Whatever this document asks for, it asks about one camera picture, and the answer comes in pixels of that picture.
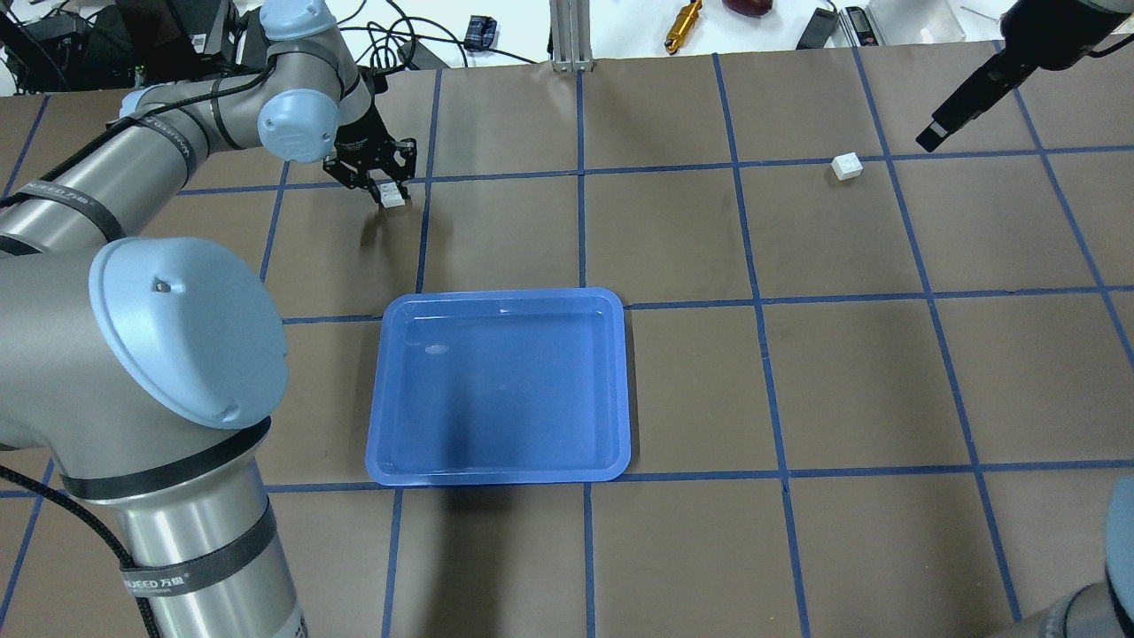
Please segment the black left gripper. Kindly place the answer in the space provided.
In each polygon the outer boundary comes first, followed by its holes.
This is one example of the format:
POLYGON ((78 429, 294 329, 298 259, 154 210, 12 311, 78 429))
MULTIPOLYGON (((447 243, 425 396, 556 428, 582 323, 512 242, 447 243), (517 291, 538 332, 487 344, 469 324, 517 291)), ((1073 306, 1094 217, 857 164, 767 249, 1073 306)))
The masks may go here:
POLYGON ((379 114, 365 114, 359 121, 340 126, 322 170, 348 190, 369 193, 381 206, 380 187, 372 171, 392 179, 401 198, 409 201, 408 182, 416 177, 417 158, 416 138, 393 141, 379 114))

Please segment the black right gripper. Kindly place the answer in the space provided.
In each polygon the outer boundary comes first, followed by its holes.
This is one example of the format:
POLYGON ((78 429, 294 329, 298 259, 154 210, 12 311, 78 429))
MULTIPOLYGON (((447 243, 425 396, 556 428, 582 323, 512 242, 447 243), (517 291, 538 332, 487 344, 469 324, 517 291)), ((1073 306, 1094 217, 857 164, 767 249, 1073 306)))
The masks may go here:
POLYGON ((1066 70, 1084 58, 1101 59, 1131 43, 1131 35, 1103 49, 1133 12, 1131 1, 1016 1, 1004 12, 1004 49, 968 75, 931 114, 916 136, 919 147, 940 148, 943 141, 990 110, 1036 69, 1066 70))

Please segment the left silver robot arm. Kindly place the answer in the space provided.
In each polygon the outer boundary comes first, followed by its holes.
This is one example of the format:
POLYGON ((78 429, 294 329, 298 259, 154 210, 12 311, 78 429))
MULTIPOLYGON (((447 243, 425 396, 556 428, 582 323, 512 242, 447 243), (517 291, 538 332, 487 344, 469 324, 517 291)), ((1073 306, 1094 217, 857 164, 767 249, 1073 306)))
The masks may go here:
POLYGON ((266 1, 266 67, 125 97, 117 121, 3 201, 3 449, 45 448, 68 511, 115 553, 151 637, 305 637, 255 454, 286 393, 259 272, 197 237, 139 235, 215 153, 320 162, 401 197, 417 144, 376 111, 324 1, 266 1))

